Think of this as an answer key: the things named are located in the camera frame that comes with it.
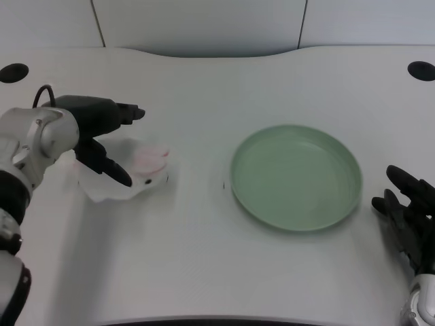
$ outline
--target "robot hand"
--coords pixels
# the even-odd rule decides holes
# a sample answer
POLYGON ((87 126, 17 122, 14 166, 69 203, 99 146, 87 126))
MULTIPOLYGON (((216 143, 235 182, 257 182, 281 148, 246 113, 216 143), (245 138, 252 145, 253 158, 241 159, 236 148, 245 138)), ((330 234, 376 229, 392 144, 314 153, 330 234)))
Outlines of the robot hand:
POLYGON ((388 166, 389 180, 411 199, 406 207, 386 189, 384 198, 372 205, 388 218, 401 249, 409 258, 416 277, 411 296, 401 312, 403 326, 435 325, 435 188, 396 166, 388 166))
POLYGON ((13 108, 0 117, 0 325, 7 326, 16 322, 30 291, 30 271, 15 254, 22 242, 20 224, 45 170, 73 149, 81 163, 130 187, 127 172, 93 138, 145 115, 137 105, 106 98, 54 98, 49 86, 39 90, 33 107, 13 108), (36 107, 45 89, 50 103, 36 107))

